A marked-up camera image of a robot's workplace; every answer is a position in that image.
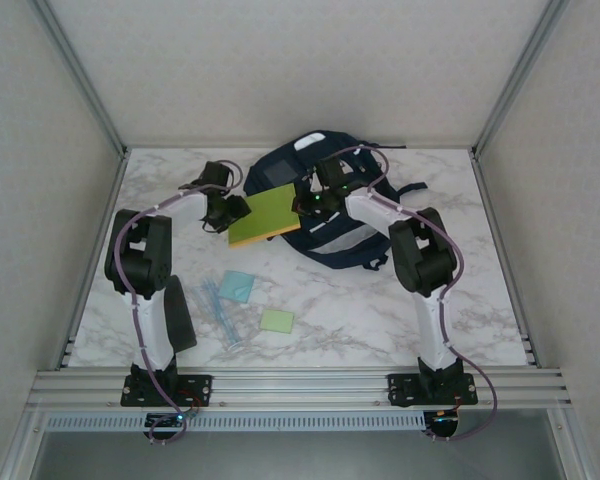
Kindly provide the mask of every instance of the purple cable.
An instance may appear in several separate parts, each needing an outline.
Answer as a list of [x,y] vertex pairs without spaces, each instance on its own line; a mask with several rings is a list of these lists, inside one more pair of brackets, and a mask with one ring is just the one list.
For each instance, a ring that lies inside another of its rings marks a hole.
[[164,389],[162,388],[162,386],[160,386],[160,383],[158,383],[158,380],[156,379],[155,374],[153,372],[153,367],[151,365],[151,362],[149,361],[149,356],[147,355],[147,352],[146,352],[147,347],[144,343],[142,329],[140,328],[140,318],[138,317],[138,295],[137,295],[136,291],[134,290],[133,286],[131,285],[131,283],[129,282],[129,279],[125,275],[124,270],[122,268],[122,262],[120,261],[120,250],[121,250],[121,246],[122,246],[122,239],[125,237],[125,235],[129,231],[129,229],[135,223],[137,223],[138,220],[140,220],[141,218],[146,217],[147,215],[151,215],[152,213],[155,213],[160,209],[169,207],[169,206],[173,205],[174,203],[177,203],[181,199],[188,197],[189,195],[192,195],[194,193],[201,192],[201,191],[204,191],[204,190],[210,189],[210,188],[217,189],[217,190],[227,190],[227,189],[232,190],[232,189],[236,188],[238,185],[240,185],[240,183],[242,183],[244,174],[242,173],[242,169],[235,162],[232,162],[231,160],[219,160],[218,162],[224,163],[224,164],[229,164],[229,165],[232,165],[233,167],[235,167],[236,170],[238,171],[238,173],[240,174],[238,181],[234,182],[229,187],[223,187],[220,185],[202,185],[199,187],[195,187],[191,190],[181,191],[177,195],[174,195],[173,197],[167,198],[166,200],[160,202],[158,205],[155,205],[151,208],[148,208],[142,212],[137,213],[136,215],[134,215],[131,218],[131,220],[129,220],[127,223],[125,223],[124,226],[120,229],[120,232],[118,233],[118,236],[116,237],[115,245],[113,248],[113,259],[114,259],[114,262],[116,265],[116,271],[118,272],[118,275],[120,276],[120,280],[122,281],[122,284],[125,286],[125,288],[131,294],[131,314],[133,316],[133,326],[136,331],[136,336],[138,337],[138,346],[140,347],[140,354],[142,356],[142,361],[144,362],[144,366],[147,370],[147,373],[149,374],[151,383],[153,383],[153,386],[155,387],[156,391],[160,394],[160,396],[162,398],[164,398],[165,402],[167,402],[167,404],[169,404],[175,410],[175,413],[163,415],[162,417],[158,418],[155,422],[153,422],[153,424],[151,425],[151,428],[149,429],[149,441],[152,444],[155,440],[155,438],[153,436],[154,430],[164,420],[166,420],[167,418],[171,418],[174,415],[183,417],[182,430],[180,430],[178,433],[176,433],[173,437],[166,439],[166,440],[162,440],[162,445],[166,445],[167,443],[173,442],[173,441],[177,440],[178,438],[180,438],[184,434],[184,432],[186,432],[186,430],[187,430],[187,420],[185,418],[184,413],[180,409],[180,407],[171,399],[171,397],[169,397],[167,392],[165,392]]
[[[453,277],[453,279],[449,282],[449,284],[442,290],[442,292],[440,292],[440,297],[438,298],[438,303],[440,304],[440,317],[439,317],[440,331],[442,333],[442,339],[444,340],[444,343],[446,344],[449,351],[451,353],[453,353],[456,357],[458,357],[460,360],[462,360],[463,362],[466,362],[469,365],[471,365],[471,367],[473,367],[475,369],[475,371],[478,372],[480,374],[480,376],[482,376],[482,378],[484,378],[485,382],[487,382],[487,385],[489,386],[489,389],[491,390],[491,395],[493,396],[493,408],[491,409],[491,412],[489,413],[489,417],[487,417],[487,419],[484,421],[484,423],[482,423],[480,426],[474,428],[473,430],[471,430],[469,432],[466,432],[466,433],[463,433],[460,435],[455,435],[453,437],[446,437],[445,440],[446,441],[458,441],[458,440],[464,440],[466,438],[472,437],[475,434],[477,434],[477,433],[481,432],[482,430],[484,430],[485,428],[487,428],[493,422],[493,420],[496,416],[496,413],[498,411],[498,394],[496,393],[496,389],[493,386],[491,379],[484,372],[484,370],[482,368],[480,368],[478,365],[476,365],[474,362],[469,360],[467,357],[462,355],[460,352],[458,352],[453,347],[453,345],[451,345],[451,341],[449,340],[449,334],[447,332],[447,328],[444,323],[443,299],[444,299],[445,295],[449,292],[449,290],[451,290],[451,288],[453,288],[453,286],[456,283],[458,283],[458,280],[460,280],[460,277],[464,273],[464,256],[462,255],[462,252],[460,251],[460,247],[458,246],[458,244],[453,241],[453,239],[447,234],[447,232],[445,232],[443,229],[438,227],[435,223],[424,218],[422,215],[418,215],[416,212],[411,212],[409,210],[406,210],[399,203],[389,200],[388,198],[380,195],[373,189],[373,187],[375,187],[378,183],[380,183],[382,180],[384,180],[387,177],[387,173],[389,172],[389,159],[384,154],[384,152],[382,152],[381,150],[379,150],[378,148],[375,148],[375,147],[370,147],[367,145],[358,145],[356,147],[347,147],[347,148],[343,148],[342,150],[338,150],[336,153],[329,155],[325,159],[337,157],[338,155],[340,155],[342,153],[351,152],[353,150],[358,150],[358,149],[369,150],[369,151],[377,153],[378,155],[380,155],[380,157],[382,158],[382,160],[384,161],[384,164],[385,164],[385,169],[382,172],[382,175],[380,175],[378,178],[376,178],[367,187],[367,192],[369,193],[371,198],[373,198],[375,201],[377,201],[385,206],[388,206],[390,208],[397,210],[399,213],[402,213],[405,216],[413,217],[416,220],[418,220],[419,222],[424,223],[425,225],[430,227],[434,232],[436,232],[438,235],[440,235],[451,246],[451,248],[455,252],[456,256],[458,257],[458,273]],[[434,440],[436,438],[438,438],[435,434],[433,434],[433,432],[430,432],[429,436],[432,437]]]

